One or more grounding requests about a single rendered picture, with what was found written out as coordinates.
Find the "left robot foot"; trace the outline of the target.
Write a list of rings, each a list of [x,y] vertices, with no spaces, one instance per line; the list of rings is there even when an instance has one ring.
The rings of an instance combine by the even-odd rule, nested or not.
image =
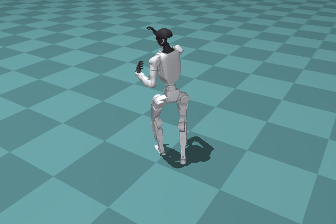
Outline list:
[[[156,148],[156,150],[159,152],[159,147],[158,147],[158,145],[155,145],[155,148]],[[163,151],[162,151],[162,155],[166,155],[166,153],[163,153]]]

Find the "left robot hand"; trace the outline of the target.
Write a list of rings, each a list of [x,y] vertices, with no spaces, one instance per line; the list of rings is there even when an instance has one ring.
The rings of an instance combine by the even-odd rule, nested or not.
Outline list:
[[[140,73],[140,72],[141,72],[141,69],[143,69],[143,68],[140,68],[140,67],[143,67],[143,66],[140,66],[140,65],[144,64],[144,63],[142,63],[142,62],[143,62],[143,61],[139,61],[138,65],[137,65],[137,67],[136,67],[136,71],[135,71],[135,72],[137,72],[137,73]]]

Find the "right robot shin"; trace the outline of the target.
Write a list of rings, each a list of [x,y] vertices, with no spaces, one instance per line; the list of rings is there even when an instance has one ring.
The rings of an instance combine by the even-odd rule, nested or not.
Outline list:
[[[185,159],[185,147],[187,142],[187,123],[185,122],[185,131],[179,133],[179,140],[180,140],[180,146],[181,146],[181,159],[184,157]]]

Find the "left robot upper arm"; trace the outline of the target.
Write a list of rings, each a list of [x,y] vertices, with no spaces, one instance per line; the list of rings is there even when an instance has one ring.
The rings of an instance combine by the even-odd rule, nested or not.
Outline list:
[[[160,65],[160,56],[156,55],[149,60],[149,66],[150,66],[150,81],[152,82],[152,85],[150,88],[155,88],[157,86],[157,75],[158,75],[158,66]]]

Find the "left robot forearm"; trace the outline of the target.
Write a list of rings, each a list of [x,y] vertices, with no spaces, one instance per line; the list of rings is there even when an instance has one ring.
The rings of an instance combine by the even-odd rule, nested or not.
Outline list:
[[[150,79],[144,73],[135,72],[135,77],[139,78],[139,80],[141,80],[146,87],[151,87],[152,82],[150,81]]]

